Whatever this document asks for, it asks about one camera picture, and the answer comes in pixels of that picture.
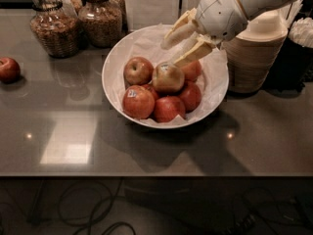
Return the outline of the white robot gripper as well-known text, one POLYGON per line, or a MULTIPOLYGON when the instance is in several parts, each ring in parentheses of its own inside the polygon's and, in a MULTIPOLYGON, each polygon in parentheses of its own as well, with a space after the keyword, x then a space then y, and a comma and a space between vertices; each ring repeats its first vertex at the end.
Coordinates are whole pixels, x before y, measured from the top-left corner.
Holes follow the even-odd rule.
POLYGON ((160 47, 169 50, 189 38, 171 59, 184 67, 212 52, 220 41, 230 41, 247 27, 246 11, 240 0, 201 0, 197 8, 186 11, 164 35, 160 47), (207 35, 194 33, 198 29, 207 35))

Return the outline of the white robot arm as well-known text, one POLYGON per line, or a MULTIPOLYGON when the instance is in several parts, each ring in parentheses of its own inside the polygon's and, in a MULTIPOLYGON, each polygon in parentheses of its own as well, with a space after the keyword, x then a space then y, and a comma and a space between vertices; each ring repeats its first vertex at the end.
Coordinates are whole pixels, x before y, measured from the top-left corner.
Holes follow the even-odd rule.
POLYGON ((230 41, 261 14, 283 8, 297 0, 200 0, 186 11, 164 35, 160 47, 169 50, 183 43, 170 62, 183 67, 230 41))

